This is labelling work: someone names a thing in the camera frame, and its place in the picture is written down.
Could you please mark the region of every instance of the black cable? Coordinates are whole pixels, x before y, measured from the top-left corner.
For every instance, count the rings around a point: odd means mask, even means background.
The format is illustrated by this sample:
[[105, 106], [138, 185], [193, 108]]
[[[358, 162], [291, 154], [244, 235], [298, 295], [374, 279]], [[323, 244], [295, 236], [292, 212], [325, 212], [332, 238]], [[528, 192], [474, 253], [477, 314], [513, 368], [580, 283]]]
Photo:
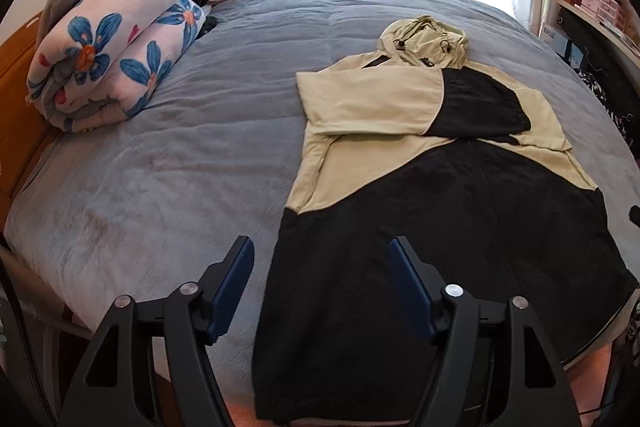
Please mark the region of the black cable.
[[2, 262], [2, 258], [0, 258], [0, 285], [4, 289], [4, 294], [6, 295], [9, 306], [11, 306], [11, 311], [14, 314], [15, 324], [18, 330], [18, 339], [20, 340], [20, 347], [22, 348], [24, 360], [27, 363], [29, 377], [31, 378], [31, 385], [35, 391], [40, 409], [48, 426], [55, 427], [57, 423], [56, 417], [53, 414], [53, 409], [51, 408], [49, 400], [47, 400], [47, 395], [44, 392], [44, 386], [38, 372], [35, 356], [33, 354], [33, 347], [31, 346], [29, 338], [29, 331], [27, 330], [27, 323], [24, 320], [24, 314], [22, 313], [22, 308], [20, 307], [20, 301], [18, 300], [18, 296], [15, 292], [14, 284], [11, 281], [11, 277], [9, 277], [9, 272], [7, 272], [6, 267]]
[[609, 405], [613, 405], [613, 400], [611, 400], [609, 403], [601, 405], [600, 407], [596, 407], [595, 409], [589, 409], [588, 411], [579, 412], [578, 415], [582, 416], [583, 414], [589, 414], [591, 412], [598, 412], [598, 411], [603, 410], [605, 407], [609, 407]]

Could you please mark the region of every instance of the bed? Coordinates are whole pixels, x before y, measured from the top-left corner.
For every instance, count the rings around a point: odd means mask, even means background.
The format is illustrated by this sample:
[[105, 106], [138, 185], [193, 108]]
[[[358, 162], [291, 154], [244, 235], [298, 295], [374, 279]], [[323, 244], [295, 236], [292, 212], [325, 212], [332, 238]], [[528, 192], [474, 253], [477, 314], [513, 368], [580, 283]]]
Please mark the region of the bed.
[[[214, 13], [219, 25], [194, 42], [147, 108], [115, 126], [61, 135], [22, 101], [28, 36], [0, 70], [4, 236], [88, 328], [116, 296], [165, 296], [248, 235], [254, 272], [229, 334], [209, 353], [225, 399], [251, 408], [253, 339], [305, 127], [295, 73], [372, 51], [389, 23], [425, 13], [467, 32], [469, 59], [546, 96], [640, 278], [640, 229], [628, 219], [640, 203], [638, 166], [580, 78], [500, 10], [470, 0], [233, 0]], [[629, 312], [592, 350], [622, 331]], [[156, 369], [168, 375], [161, 346]]]

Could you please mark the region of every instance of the jacket sleeve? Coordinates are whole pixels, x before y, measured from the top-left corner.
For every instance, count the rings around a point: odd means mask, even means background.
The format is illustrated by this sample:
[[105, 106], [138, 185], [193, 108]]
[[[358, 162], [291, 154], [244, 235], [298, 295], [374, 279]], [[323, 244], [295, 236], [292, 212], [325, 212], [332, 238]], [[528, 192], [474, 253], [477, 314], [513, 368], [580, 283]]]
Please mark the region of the jacket sleeve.
[[440, 110], [442, 72], [414, 66], [298, 73], [314, 134], [422, 135]]

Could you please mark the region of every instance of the pink box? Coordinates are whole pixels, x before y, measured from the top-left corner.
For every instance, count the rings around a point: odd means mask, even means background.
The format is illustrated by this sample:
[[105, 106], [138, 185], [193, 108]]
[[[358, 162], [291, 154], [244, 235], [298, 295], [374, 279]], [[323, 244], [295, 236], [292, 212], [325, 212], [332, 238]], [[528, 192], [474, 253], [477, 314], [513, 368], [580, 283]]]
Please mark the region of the pink box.
[[582, 2], [580, 3], [580, 6], [586, 7], [590, 10], [593, 10], [594, 12], [597, 12], [598, 8], [600, 7], [600, 0], [582, 0]]
[[612, 19], [616, 19], [618, 17], [618, 11], [607, 6], [604, 3], [601, 3], [598, 6], [598, 13], [606, 13], [609, 17], [611, 17]]
[[596, 16], [596, 19], [599, 20], [600, 22], [608, 22], [612, 26], [617, 26], [621, 30], [623, 30], [625, 28], [625, 19], [624, 18], [612, 16], [609, 13], [607, 13], [606, 11], [604, 11], [602, 9], [602, 7], [600, 7], [600, 9], [598, 10], [598, 14]]
[[594, 12], [593, 10], [587, 8], [586, 6], [580, 6], [579, 7], [583, 12], [585, 12], [588, 16], [597, 19], [598, 18], [598, 14], [596, 12]]
[[600, 2], [602, 4], [606, 4], [606, 6], [609, 6], [610, 8], [613, 8], [614, 10], [622, 10], [622, 7], [620, 6], [620, 4], [618, 4], [614, 0], [600, 0]]

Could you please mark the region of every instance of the wooden bed frame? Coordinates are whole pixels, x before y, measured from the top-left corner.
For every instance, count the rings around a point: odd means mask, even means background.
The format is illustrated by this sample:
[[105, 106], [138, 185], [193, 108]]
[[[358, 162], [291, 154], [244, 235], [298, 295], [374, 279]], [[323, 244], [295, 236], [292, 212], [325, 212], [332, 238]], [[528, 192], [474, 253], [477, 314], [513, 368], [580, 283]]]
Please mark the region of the wooden bed frame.
[[0, 233], [20, 188], [60, 134], [26, 101], [39, 19], [31, 18], [0, 46]]

